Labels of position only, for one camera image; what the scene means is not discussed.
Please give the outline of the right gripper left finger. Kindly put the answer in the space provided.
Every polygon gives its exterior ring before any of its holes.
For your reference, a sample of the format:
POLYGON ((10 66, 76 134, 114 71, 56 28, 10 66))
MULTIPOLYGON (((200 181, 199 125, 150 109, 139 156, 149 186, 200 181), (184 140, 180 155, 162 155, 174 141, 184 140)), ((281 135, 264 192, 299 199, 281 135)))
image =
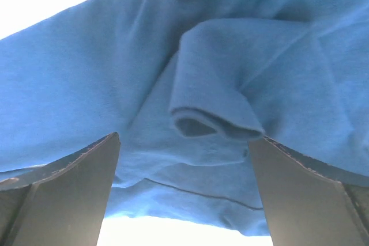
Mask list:
POLYGON ((111 133, 28 173, 1 180, 1 245, 96 245, 121 143, 111 133))

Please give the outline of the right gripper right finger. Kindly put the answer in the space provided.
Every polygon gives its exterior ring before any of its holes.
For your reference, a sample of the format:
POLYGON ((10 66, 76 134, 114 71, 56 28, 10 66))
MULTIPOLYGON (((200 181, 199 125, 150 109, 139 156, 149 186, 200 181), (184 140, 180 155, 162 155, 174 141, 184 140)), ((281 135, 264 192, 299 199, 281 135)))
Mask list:
POLYGON ((368 177, 270 138, 249 144, 274 245, 368 245, 368 177))

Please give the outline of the dark blue t shirt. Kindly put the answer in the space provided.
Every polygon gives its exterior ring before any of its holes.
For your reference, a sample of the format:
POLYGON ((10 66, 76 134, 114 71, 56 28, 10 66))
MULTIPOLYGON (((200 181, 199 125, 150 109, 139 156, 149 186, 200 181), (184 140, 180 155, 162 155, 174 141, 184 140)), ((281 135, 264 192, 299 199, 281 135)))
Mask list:
POLYGON ((117 132, 107 216, 267 236, 248 143, 368 175, 368 0, 87 0, 1 40, 1 177, 117 132))

